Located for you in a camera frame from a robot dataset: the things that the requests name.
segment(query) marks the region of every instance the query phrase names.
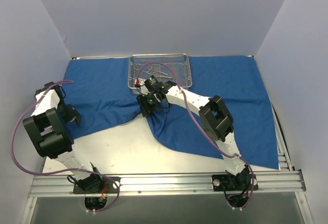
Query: white table surface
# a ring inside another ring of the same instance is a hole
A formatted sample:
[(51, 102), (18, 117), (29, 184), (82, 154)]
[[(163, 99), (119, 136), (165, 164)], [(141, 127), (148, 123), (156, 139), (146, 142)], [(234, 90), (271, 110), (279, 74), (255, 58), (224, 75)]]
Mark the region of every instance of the white table surface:
[[(154, 138), (146, 118), (141, 114), (126, 124), (76, 139), (74, 149), (86, 157), (103, 174), (225, 171), (223, 159), (177, 152), (163, 146)], [(47, 158), (43, 172), (61, 169), (65, 169), (65, 166)], [(252, 169), (254, 171), (276, 171), (259, 166), (252, 166)]]

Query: screw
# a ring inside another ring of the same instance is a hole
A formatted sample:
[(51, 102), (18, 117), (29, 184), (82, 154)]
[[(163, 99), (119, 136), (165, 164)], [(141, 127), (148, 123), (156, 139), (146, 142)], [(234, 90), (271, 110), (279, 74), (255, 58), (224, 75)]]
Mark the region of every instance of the screw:
[(219, 180), (219, 179), (215, 179), (215, 180), (213, 181), (213, 185), (214, 185), (215, 187), (218, 187), (218, 186), (220, 185), (220, 180)]

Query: white backdrop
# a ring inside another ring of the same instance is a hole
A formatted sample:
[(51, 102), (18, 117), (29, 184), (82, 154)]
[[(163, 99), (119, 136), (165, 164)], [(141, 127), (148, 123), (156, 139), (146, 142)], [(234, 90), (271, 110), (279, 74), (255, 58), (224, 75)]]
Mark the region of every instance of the white backdrop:
[[(0, 0), (0, 12), (0, 222), (16, 224), (32, 176), (11, 161), (11, 131), (34, 102), (35, 90), (63, 79), (69, 54), (40, 0)], [(22, 127), (15, 150), (25, 167), (40, 168), (40, 157)]]
[(41, 0), (71, 56), (255, 54), (284, 0)]
[(257, 55), (315, 223), (328, 220), (328, 0), (286, 0)]

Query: black bracket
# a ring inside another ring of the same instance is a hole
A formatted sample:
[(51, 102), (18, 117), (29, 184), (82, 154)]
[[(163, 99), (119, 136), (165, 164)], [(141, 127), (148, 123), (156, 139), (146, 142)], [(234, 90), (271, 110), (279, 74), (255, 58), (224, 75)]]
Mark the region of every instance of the black bracket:
[[(116, 176), (110, 176), (115, 182), (118, 182), (118, 187), (120, 186), (120, 177), (116, 177)], [(103, 192), (103, 189), (105, 186), (107, 187), (107, 190), (105, 192)], [(74, 194), (93, 194), (93, 193), (117, 193), (118, 189), (116, 189), (114, 187), (114, 183), (107, 179), (107, 178), (101, 178), (101, 186), (100, 187), (96, 187), (96, 188), (88, 188), (88, 189), (82, 189), (81, 187), (79, 187), (77, 184), (74, 185), (74, 189), (73, 189), (73, 193)]]
[[(53, 82), (37, 90), (35, 95), (46, 91)], [(23, 120), (23, 126), (28, 133), (36, 151), (41, 157), (57, 158), (64, 152), (72, 151), (73, 137), (66, 123), (75, 121), (79, 126), (81, 115), (71, 105), (66, 105), (64, 90), (60, 86), (53, 87), (59, 97), (56, 108), (49, 109), (42, 114), (33, 115)]]
[[(215, 174), (212, 175), (213, 190), (215, 192), (250, 190), (252, 187), (251, 179), (252, 174), (250, 174), (247, 166), (236, 176), (230, 173)], [(256, 175), (254, 175), (254, 182), (253, 190), (256, 191), (258, 190)]]
[[(55, 108), (24, 119), (23, 125), (41, 157), (54, 159), (64, 152), (72, 151), (73, 137)], [(51, 129), (47, 133), (45, 128), (49, 126)]]
[(159, 109), (161, 107), (159, 101), (166, 99), (165, 94), (173, 86), (176, 86), (174, 82), (168, 81), (164, 84), (163, 82), (158, 82), (153, 75), (146, 79), (145, 87), (150, 93), (147, 95), (137, 96), (137, 101), (141, 107), (142, 116), (148, 116), (155, 110)]
[(224, 142), (226, 136), (234, 130), (232, 115), (219, 96), (209, 98), (209, 102), (200, 107), (199, 118), (204, 131), (212, 140), (221, 139)]

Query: wire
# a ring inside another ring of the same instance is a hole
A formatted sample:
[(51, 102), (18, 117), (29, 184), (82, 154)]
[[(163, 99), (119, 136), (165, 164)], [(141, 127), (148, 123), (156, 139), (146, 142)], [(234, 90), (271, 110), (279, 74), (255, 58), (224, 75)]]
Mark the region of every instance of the wire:
[(224, 196), (227, 200), (227, 202), (230, 204), (230, 206), (235, 207), (235, 208), (240, 208), (240, 206), (235, 205), (235, 202), (241, 202), (244, 201), (245, 199), (248, 199), (248, 188), (250, 187), (251, 181), (247, 184), (245, 189), (240, 193), (240, 194), (230, 194), (227, 196), (226, 194), (226, 189), (223, 186), (223, 191), (224, 191)]
[(167, 113), (169, 113), (170, 110), (171, 110), (171, 106), (172, 106), (172, 104), (169, 104), (168, 107), (163, 107), (163, 106), (161, 106), (162, 109), (168, 109), (168, 111), (166, 111), (166, 112), (162, 112), (162, 111), (161, 111), (161, 113), (162, 113), (162, 114), (167, 114)]
[(241, 156), (241, 155), (238, 155), (237, 153), (235, 153), (235, 154), (233, 154), (233, 155), (228, 155), (228, 154), (226, 154), (226, 153), (224, 153), (223, 151), (221, 151), (220, 150), (220, 148), (218, 148), (218, 146), (211, 140), (211, 138), (210, 137), (208, 137), (208, 135), (206, 134), (206, 132), (203, 130), (203, 128), (201, 127), (201, 125), (197, 122), (197, 120), (196, 120), (196, 118), (194, 117), (194, 115), (192, 114), (192, 112), (191, 112), (191, 110), (190, 110), (190, 108), (189, 108), (189, 106), (188, 106), (188, 102), (187, 102), (187, 97), (186, 97), (186, 94), (185, 94), (185, 92), (183, 91), (183, 88), (181, 88), (181, 86), (179, 85), (179, 83), (177, 82), (177, 77), (176, 77), (176, 75), (175, 75), (175, 73), (174, 73), (174, 71), (169, 67), (169, 66), (167, 66), (167, 65), (165, 65), (165, 64), (163, 64), (163, 63), (159, 63), (159, 62), (149, 62), (149, 63), (146, 63), (146, 64), (144, 64), (141, 68), (140, 68), (140, 70), (139, 70), (139, 72), (138, 72), (138, 75), (137, 75), (137, 79), (139, 79), (139, 75), (140, 75), (140, 73), (141, 73), (141, 70), (145, 67), (145, 66), (147, 66), (147, 65), (149, 65), (149, 64), (160, 64), (160, 65), (162, 65), (162, 66), (164, 66), (164, 67), (166, 67), (166, 68), (168, 68), (169, 69), (169, 71), (172, 73), (172, 75), (173, 75), (173, 77), (174, 77), (174, 79), (175, 79), (175, 81), (176, 81), (176, 85), (177, 85), (177, 87), (178, 87), (178, 89), (180, 90), (180, 92), (183, 94), (183, 99), (184, 99), (184, 105), (186, 106), (186, 110), (187, 110), (187, 112), (188, 112), (188, 114), (189, 114), (189, 116), (190, 116), (190, 118), (192, 119), (192, 121), (195, 123), (195, 125), (197, 126), (197, 128), (200, 130), (200, 132), (203, 134), (203, 136), (208, 140), (208, 142), (210, 142), (210, 144), (218, 151), (218, 152), (220, 152), (221, 153), (221, 155), (223, 155), (223, 156), (225, 156), (225, 157), (227, 157), (227, 158), (235, 158), (235, 157), (239, 157), (248, 167), (249, 167), (249, 169), (250, 169), (250, 171), (251, 171), (251, 174), (252, 174), (252, 184), (251, 184), (251, 192), (250, 192), (250, 194), (249, 194), (249, 197), (248, 197), (248, 200), (246, 201), (246, 203), (243, 205), (243, 206), (241, 206), (240, 208), (241, 209), (244, 209), (244, 208), (246, 208), (246, 206), (249, 204), (249, 202), (250, 202), (250, 200), (251, 200), (251, 198), (252, 198), (252, 195), (253, 195), (253, 191), (254, 191), (254, 179), (255, 179), (255, 175), (254, 175), (254, 172), (253, 172), (253, 170), (252, 170), (252, 167), (251, 167), (251, 165)]
[(68, 176), (67, 176), (67, 180), (68, 180), (70, 183), (74, 184), (74, 185), (77, 184), (76, 179), (75, 179), (72, 175), (68, 175)]
[(102, 211), (102, 210), (105, 210), (107, 208), (109, 208), (110, 206), (112, 206), (118, 199), (119, 197), (119, 186), (116, 184), (116, 182), (111, 178), (111, 177), (108, 177), (104, 174), (100, 174), (98, 172), (93, 172), (93, 171), (89, 171), (89, 170), (85, 170), (85, 169), (79, 169), (79, 168), (70, 168), (70, 169), (63, 169), (63, 170), (58, 170), (58, 171), (53, 171), (53, 172), (48, 172), (48, 173), (38, 173), (38, 172), (33, 172), (33, 171), (30, 171), (26, 168), (24, 168), (18, 161), (17, 161), (17, 158), (15, 156), (15, 153), (14, 153), (14, 141), (15, 141), (15, 135), (16, 135), (16, 132), (17, 132), (17, 129), (19, 127), (19, 125), (21, 124), (23, 118), (27, 115), (27, 113), (29, 111), (31, 111), (35, 106), (37, 106), (44, 98), (44, 96), (55, 86), (58, 86), (58, 85), (62, 85), (62, 84), (71, 84), (73, 83), (72, 80), (62, 80), (60, 82), (56, 82), (52, 85), (50, 85), (46, 91), (44, 92), (44, 94), (42, 95), (42, 97), (37, 101), (35, 102), (34, 104), (32, 104), (30, 107), (28, 107), (26, 109), (26, 111), (24, 111), (22, 113), (22, 115), (18, 118), (18, 121), (17, 123), (15, 124), (14, 126), (14, 129), (13, 129), (13, 132), (12, 132), (12, 135), (11, 135), (11, 141), (10, 141), (10, 156), (11, 156), (11, 159), (12, 161), (14, 162), (14, 164), (20, 169), (22, 170), (23, 172), (27, 173), (27, 174), (31, 174), (31, 175), (36, 175), (36, 176), (48, 176), (48, 175), (53, 175), (53, 174), (59, 174), (59, 173), (62, 173), (62, 172), (67, 172), (67, 171), (81, 171), (81, 172), (85, 172), (85, 173), (89, 173), (89, 174), (95, 174), (95, 175), (99, 175), (101, 177), (104, 177), (108, 180), (110, 180), (111, 182), (113, 182), (113, 184), (116, 186), (117, 188), (117, 195), (116, 197), (107, 205), (105, 205), (102, 209), (99, 209), (99, 210), (96, 210), (96, 212), (98, 211)]
[(105, 199), (105, 193), (107, 192), (108, 190), (108, 184), (105, 184), (105, 187), (103, 188), (103, 190), (101, 191), (101, 198)]
[(142, 92), (139, 90), (139, 88), (137, 86), (135, 88), (137, 89), (138, 93), (140, 93), (141, 95), (144, 95), (144, 94), (142, 94)]

